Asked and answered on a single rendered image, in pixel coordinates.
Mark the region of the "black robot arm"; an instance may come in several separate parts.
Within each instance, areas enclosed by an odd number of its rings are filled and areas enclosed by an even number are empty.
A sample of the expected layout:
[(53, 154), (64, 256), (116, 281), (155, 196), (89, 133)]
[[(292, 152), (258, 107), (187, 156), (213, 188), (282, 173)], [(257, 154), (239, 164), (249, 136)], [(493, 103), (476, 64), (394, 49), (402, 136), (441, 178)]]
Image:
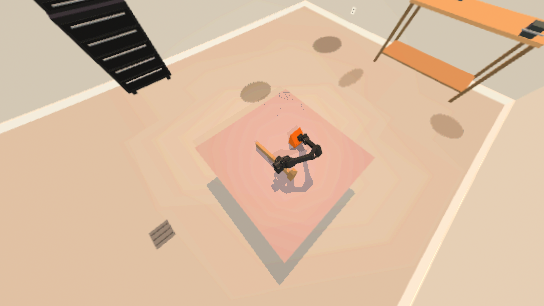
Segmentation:
[[(315, 158), (318, 158), (322, 154), (321, 146), (318, 144), (317, 145), (314, 144), (307, 136), (307, 133), (303, 135), (300, 133), (297, 136), (297, 139), (299, 142), (303, 141), (304, 145), (308, 145), (311, 148), (311, 152), (309, 154), (296, 157), (296, 158), (289, 157), (289, 155), (284, 157), (277, 156), (275, 159), (275, 162), (273, 163), (273, 167), (275, 169), (278, 169), (281, 166), (283, 168), (291, 168), (291, 167), (294, 167), (298, 163), (314, 160)], [(315, 153), (315, 156), (314, 156), (314, 153)]]

